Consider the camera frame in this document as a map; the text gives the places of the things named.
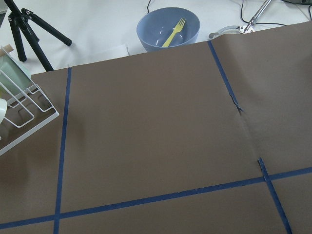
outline blue bowl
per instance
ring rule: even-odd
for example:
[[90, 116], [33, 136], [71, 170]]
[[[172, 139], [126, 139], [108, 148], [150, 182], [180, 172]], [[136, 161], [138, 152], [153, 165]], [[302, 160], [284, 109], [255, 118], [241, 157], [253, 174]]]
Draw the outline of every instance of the blue bowl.
[[[162, 47], [181, 18], [186, 20], [182, 31], [175, 35], [169, 47]], [[136, 33], [144, 48], [151, 52], [195, 43], [199, 28], [199, 19], [193, 12], [183, 8], [168, 7], [145, 15], [138, 23]]]

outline black tripod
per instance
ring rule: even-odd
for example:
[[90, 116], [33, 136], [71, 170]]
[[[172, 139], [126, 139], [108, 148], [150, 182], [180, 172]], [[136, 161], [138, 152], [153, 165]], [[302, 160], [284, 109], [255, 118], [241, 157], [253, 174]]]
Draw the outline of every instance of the black tripod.
[[42, 63], [44, 69], [46, 71], [53, 71], [53, 68], [48, 61], [47, 57], [43, 53], [42, 49], [40, 48], [38, 42], [39, 38], [36, 36], [32, 28], [28, 24], [28, 20], [32, 20], [41, 28], [52, 34], [54, 37], [59, 39], [60, 41], [64, 42], [66, 45], [71, 45], [72, 41], [60, 33], [58, 30], [53, 28], [47, 22], [45, 22], [40, 17], [36, 16], [33, 12], [22, 9], [21, 11], [15, 5], [13, 0], [4, 0], [7, 6], [10, 8], [12, 13], [9, 15], [9, 22], [12, 30], [12, 35], [14, 38], [16, 50], [19, 55], [19, 60], [25, 62], [27, 60], [23, 42], [20, 36], [20, 30], [23, 32], [24, 36], [26, 37], [28, 43], [30, 44], [31, 48], [34, 50], [35, 54], [37, 55], [39, 61]]

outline white table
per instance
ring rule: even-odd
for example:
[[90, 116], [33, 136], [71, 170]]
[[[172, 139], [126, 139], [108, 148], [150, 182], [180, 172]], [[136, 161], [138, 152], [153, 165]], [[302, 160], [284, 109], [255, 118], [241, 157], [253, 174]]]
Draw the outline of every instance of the white table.
[[[148, 0], [14, 0], [19, 9], [26, 8], [69, 37], [73, 44], [66, 46], [30, 21], [40, 38], [40, 46], [54, 69], [115, 59], [145, 53], [136, 27], [147, 14]], [[245, 0], [243, 17], [249, 21], [264, 0]], [[194, 12], [201, 22], [197, 42], [209, 39], [209, 34], [230, 25], [246, 25], [240, 19], [242, 0], [151, 0], [150, 11], [163, 7], [181, 7]], [[295, 24], [309, 20], [308, 6], [273, 0], [259, 22]], [[256, 30], [277, 25], [256, 25]], [[24, 38], [27, 61], [23, 65], [36, 74], [45, 69]], [[15, 48], [8, 20], [0, 29], [0, 45]], [[16, 50], [10, 53], [16, 60]]]

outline yellow fork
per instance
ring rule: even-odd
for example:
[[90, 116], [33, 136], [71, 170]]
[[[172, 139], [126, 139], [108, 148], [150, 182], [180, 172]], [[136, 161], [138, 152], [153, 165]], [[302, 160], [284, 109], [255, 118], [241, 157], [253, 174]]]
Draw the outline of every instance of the yellow fork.
[[171, 35], [168, 37], [168, 39], [165, 41], [165, 43], [162, 45], [162, 47], [168, 47], [172, 41], [172, 39], [175, 37], [176, 33], [179, 33], [182, 31], [185, 24], [185, 19], [181, 18], [179, 22], [174, 27], [174, 31], [171, 33]]

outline tripod leg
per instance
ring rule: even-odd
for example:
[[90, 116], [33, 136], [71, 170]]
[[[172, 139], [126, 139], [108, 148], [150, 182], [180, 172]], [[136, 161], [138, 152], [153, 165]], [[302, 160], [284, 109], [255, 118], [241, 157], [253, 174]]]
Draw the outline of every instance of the tripod leg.
[[50, 62], [47, 59], [47, 57], [45, 56], [42, 49], [40, 48], [36, 37], [33, 34], [31, 34], [32, 30], [30, 30], [30, 26], [28, 25], [28, 23], [21, 18], [17, 22], [18, 22], [18, 27], [20, 28], [20, 30], [22, 31], [22, 33], [26, 37], [28, 43], [30, 44], [31, 48], [33, 49], [33, 51], [37, 55], [39, 61], [42, 63], [44, 69], [47, 72], [53, 71], [53, 68], [52, 68]]
[[21, 10], [24, 14], [29, 15], [31, 18], [31, 20], [36, 23], [37, 25], [39, 25], [41, 28], [43, 28], [44, 30], [46, 30], [47, 32], [49, 32], [50, 34], [52, 34], [54, 37], [56, 37], [57, 39], [59, 39], [60, 41], [62, 41], [64, 44], [66, 45], [71, 45], [72, 44], [72, 40], [70, 40], [69, 38], [67, 38], [66, 36], [64, 36], [62, 33], [60, 33], [58, 30], [56, 30], [54, 27], [52, 27], [51, 25], [49, 25], [47, 22], [45, 22], [43, 19], [41, 19], [39, 16], [35, 15], [33, 12], [23, 8]]
[[11, 13], [8, 18], [19, 60], [25, 62], [27, 60], [27, 57], [24, 51], [23, 41], [21, 40], [20, 29], [17, 26], [16, 18], [13, 13]]
[[37, 35], [35, 34], [35, 32], [33, 31], [33, 29], [32, 29], [31, 27], [29, 27], [28, 30], [30, 31], [30, 34], [31, 34], [31, 35], [34, 35], [36, 41], [39, 42], [40, 40], [39, 40], [39, 38], [37, 37]]

